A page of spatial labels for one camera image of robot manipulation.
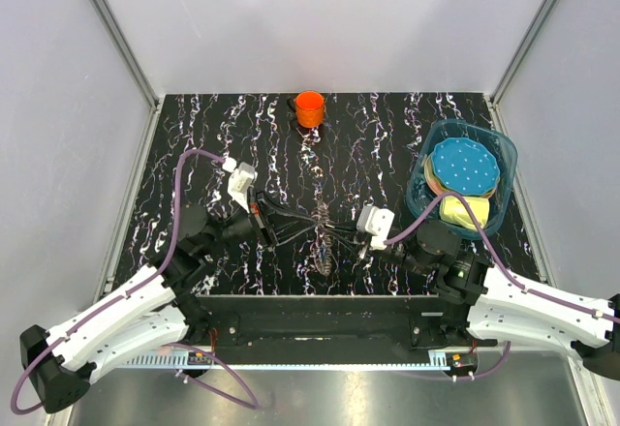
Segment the orange mug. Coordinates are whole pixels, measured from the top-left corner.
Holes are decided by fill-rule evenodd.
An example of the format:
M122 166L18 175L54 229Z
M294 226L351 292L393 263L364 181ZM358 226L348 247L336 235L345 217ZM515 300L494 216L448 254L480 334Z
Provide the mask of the orange mug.
M323 123L326 114L326 100L315 90L305 90L294 99L288 99L287 105L297 115L300 126L312 129Z

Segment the gray wall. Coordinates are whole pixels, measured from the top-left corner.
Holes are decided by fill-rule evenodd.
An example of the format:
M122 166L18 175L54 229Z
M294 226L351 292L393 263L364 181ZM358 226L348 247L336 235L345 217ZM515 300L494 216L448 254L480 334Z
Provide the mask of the gray wall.
M598 297L620 292L618 12L561 0L500 103L559 286Z
M0 424L32 425L18 335L92 303L148 111L88 0L0 5Z
M494 89L542 0L109 0L156 92Z

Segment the yellow object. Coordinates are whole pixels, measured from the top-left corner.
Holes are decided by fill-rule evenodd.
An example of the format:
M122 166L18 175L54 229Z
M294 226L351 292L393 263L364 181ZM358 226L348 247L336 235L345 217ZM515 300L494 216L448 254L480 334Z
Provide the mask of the yellow object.
M490 203L487 198L482 197L465 197L470 208L474 212L474 216L484 228L488 221L488 213ZM446 197L442 200L439 208L439 216L446 223L462 226L465 229L476 230L472 219L469 217L467 210L456 197Z

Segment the black marble surface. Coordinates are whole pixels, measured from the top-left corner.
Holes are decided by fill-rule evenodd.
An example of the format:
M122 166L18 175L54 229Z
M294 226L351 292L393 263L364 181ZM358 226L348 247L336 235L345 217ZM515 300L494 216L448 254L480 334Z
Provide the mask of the black marble surface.
M326 204L333 222L352 220L365 202L395 212L394 224L413 221L404 196L424 137L433 122L461 118L492 127L482 94L330 94L325 124L300 129L285 94L168 95L129 225L115 285L169 246L172 177L179 155L199 147L255 167L256 187L283 204L316 213ZM183 202L209 211L230 212L228 174L203 157L184 169ZM538 279L518 207L511 205L491 238L500 257L517 274ZM331 246L328 276L316 269L317 234L310 232L276 253L242 244L213 259L212 274L200 294L423 293L422 278L375 260L360 263L338 242ZM465 247L483 250L481 242Z

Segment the ruler scale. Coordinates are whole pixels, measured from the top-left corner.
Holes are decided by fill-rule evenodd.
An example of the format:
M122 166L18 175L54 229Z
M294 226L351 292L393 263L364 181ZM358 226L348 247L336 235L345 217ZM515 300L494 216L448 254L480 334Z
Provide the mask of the ruler scale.
M295 364L295 365L230 365L235 370L279 370L279 371L446 371L450 367L446 360L446 353L442 351L430 351L428 363L387 363L387 364ZM137 356L126 362L119 368L149 369L149 370L205 370L222 369L221 366L211 367L210 360L205 356L198 356L189 350L175 349L169 355L162 355L152 350L144 355Z

